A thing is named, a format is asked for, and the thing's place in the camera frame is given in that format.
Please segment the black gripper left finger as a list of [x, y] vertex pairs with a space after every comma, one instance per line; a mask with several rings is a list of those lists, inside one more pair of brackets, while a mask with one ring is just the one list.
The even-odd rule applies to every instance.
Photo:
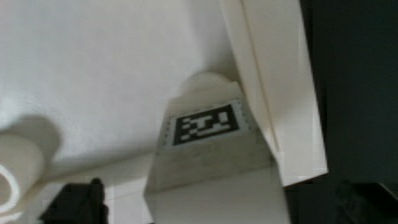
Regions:
[[89, 183], [68, 183], [39, 216], [43, 224], [109, 224], [105, 184], [100, 178]]

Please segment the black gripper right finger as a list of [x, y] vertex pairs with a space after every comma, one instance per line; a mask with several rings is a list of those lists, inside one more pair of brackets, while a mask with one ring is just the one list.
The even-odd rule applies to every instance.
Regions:
[[398, 183], [343, 181], [336, 200], [336, 224], [398, 224]]

